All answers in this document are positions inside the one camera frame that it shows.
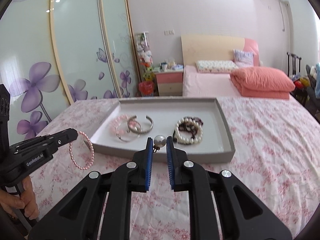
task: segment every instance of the cup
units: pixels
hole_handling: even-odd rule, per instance
[[[167,63],[161,64],[161,66],[162,66],[162,70],[163,71],[167,71],[167,68],[168,68],[168,64]]]

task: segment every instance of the jewelry tray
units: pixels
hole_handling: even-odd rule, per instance
[[[150,127],[146,115],[153,119],[153,129],[131,142],[123,142],[111,133],[110,123],[120,115],[137,116],[143,129]],[[198,163],[230,162],[235,146],[220,104],[215,98],[129,98],[119,99],[107,113],[105,120],[97,127],[90,138],[97,153],[131,159],[137,151],[145,149],[147,138],[157,135],[172,136],[175,124],[185,116],[202,119],[203,140],[196,145],[180,145],[175,148],[185,151],[188,158]],[[166,147],[154,153],[153,160],[167,162]]]

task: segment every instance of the pink pearl bracelet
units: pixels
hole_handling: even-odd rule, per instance
[[[91,162],[89,163],[89,165],[87,167],[81,167],[80,165],[78,165],[75,161],[75,159],[73,158],[73,154],[72,154],[72,143],[69,143],[69,153],[70,153],[70,157],[71,160],[73,162],[73,164],[80,170],[87,170],[89,169],[92,165],[93,165],[93,160],[94,160],[94,149],[93,149],[93,145],[92,142],[90,141],[89,137],[84,133],[84,132],[78,132],[79,134],[83,135],[86,139],[87,142],[89,143],[90,146],[90,151],[91,151]]]

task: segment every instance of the white pillow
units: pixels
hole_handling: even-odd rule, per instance
[[[234,49],[233,53],[235,55],[235,64],[238,67],[252,67],[253,64],[253,52],[245,52],[239,49]]]
[[[196,65],[198,72],[203,73],[231,73],[238,69],[232,60],[198,60]]]

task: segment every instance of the purple flower decal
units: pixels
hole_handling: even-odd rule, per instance
[[[98,59],[101,60],[102,62],[106,63],[107,62],[107,54],[104,52],[103,49],[99,48],[99,52],[97,52]]]
[[[58,75],[46,76],[51,69],[48,62],[38,62],[31,66],[29,70],[29,79],[18,78],[12,82],[9,87],[9,93],[12,97],[25,96],[21,103],[21,111],[24,113],[35,110],[43,100],[42,92],[53,92],[60,84]]]
[[[86,100],[88,98],[87,90],[83,90],[85,85],[86,83],[82,79],[78,79],[73,87],[68,85],[70,94],[74,102],[76,102],[77,100]]]
[[[103,72],[100,72],[100,74],[99,74],[99,80],[103,79],[103,77],[104,77],[104,73],[103,73]]]
[[[127,90],[127,93],[125,93],[124,95],[122,95],[122,97],[124,98],[128,98],[130,96],[130,92]]]
[[[127,70],[125,73],[124,72],[121,72],[120,73],[120,78],[122,79],[122,84],[121,86],[123,88],[126,88],[127,87],[127,83],[130,84],[131,83],[131,77],[129,77],[130,75],[130,72]]]
[[[115,54],[114,54],[114,53],[112,53],[112,59],[113,59],[113,61],[116,62],[116,63],[119,63],[119,62],[120,62],[120,59],[118,59],[117,57],[115,58]]]
[[[111,93],[110,90],[107,90],[104,95],[103,95],[103,98],[118,98],[117,97],[117,93],[115,90],[113,90],[113,93]]]
[[[25,140],[36,137],[41,130],[48,125],[47,121],[40,121],[42,113],[40,111],[33,111],[30,115],[30,122],[27,120],[20,120],[17,125],[18,134],[26,134]]]

